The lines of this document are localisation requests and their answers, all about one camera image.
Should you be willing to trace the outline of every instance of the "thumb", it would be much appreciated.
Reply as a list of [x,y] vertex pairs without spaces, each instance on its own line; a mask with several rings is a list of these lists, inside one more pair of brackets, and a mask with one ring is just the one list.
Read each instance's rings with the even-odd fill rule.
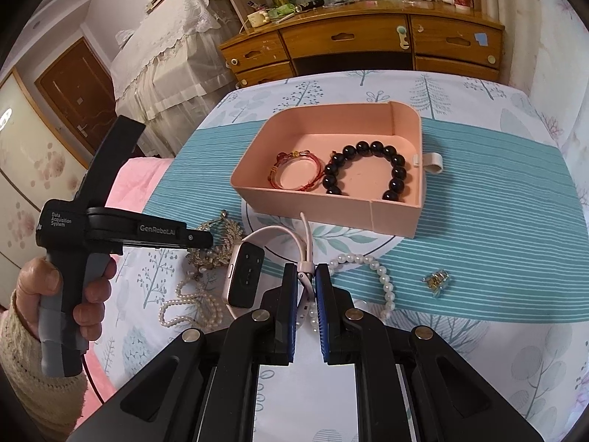
[[60,272],[40,257],[29,261],[18,275],[16,310],[27,329],[36,332],[41,296],[55,295],[61,284]]

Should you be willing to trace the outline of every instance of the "pink box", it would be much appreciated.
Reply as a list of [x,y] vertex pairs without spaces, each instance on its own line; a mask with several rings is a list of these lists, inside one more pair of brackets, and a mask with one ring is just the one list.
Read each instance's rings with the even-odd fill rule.
[[[405,157],[407,179],[399,202],[382,200],[391,180],[384,158],[346,162],[338,186],[348,196],[276,190],[268,175],[280,152],[309,150],[325,165],[332,151],[378,140]],[[299,106],[281,111],[261,127],[231,176],[231,185],[258,213],[355,227],[375,233],[414,237],[425,199],[421,117],[398,102]],[[295,187],[313,177],[312,162],[298,160],[279,174],[282,186]]]

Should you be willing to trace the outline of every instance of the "pink fabric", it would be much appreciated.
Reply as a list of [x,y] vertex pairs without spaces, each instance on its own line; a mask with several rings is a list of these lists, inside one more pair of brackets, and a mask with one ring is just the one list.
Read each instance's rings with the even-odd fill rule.
[[[169,168],[173,159],[161,158],[134,158],[129,159],[119,171],[113,189],[108,197],[107,207],[124,209],[140,213],[143,211],[151,193],[160,182],[164,172]],[[93,350],[93,344],[86,354],[88,370],[100,396],[106,401],[116,392],[108,376],[102,370],[98,358]],[[78,420],[80,425],[100,407],[100,401],[94,394],[94,390],[88,384],[88,390],[84,398],[82,417]]]

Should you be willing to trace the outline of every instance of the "red bracelet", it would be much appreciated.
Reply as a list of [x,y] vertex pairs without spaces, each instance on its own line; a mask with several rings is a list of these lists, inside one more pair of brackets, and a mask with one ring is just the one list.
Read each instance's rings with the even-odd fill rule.
[[[300,186],[298,188],[282,187],[277,181],[275,181],[276,173],[278,172],[278,168],[285,165],[287,162],[292,161],[293,159],[299,159],[299,158],[309,159],[309,160],[313,161],[315,163],[315,165],[317,166],[317,174],[315,175],[313,180],[309,181],[304,186]],[[319,183],[319,181],[321,180],[322,177],[323,177],[323,163],[319,160],[319,158],[317,158],[317,156],[315,156],[310,151],[293,151],[288,154],[286,154],[285,152],[281,152],[276,157],[276,163],[275,163],[275,165],[272,166],[272,169],[270,169],[270,174],[268,175],[268,181],[270,181],[270,184],[272,185],[272,187],[274,189],[281,189],[281,190],[286,190],[286,191],[308,191],[310,189],[313,189],[315,186],[317,186],[317,183]]]

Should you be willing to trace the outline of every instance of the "wooden desk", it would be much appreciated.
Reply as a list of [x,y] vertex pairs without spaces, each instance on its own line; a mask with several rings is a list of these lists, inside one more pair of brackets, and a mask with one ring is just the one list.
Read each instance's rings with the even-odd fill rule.
[[444,3],[359,1],[248,30],[220,49],[242,87],[297,76],[304,58],[361,52],[406,53],[414,70],[497,81],[503,31]]

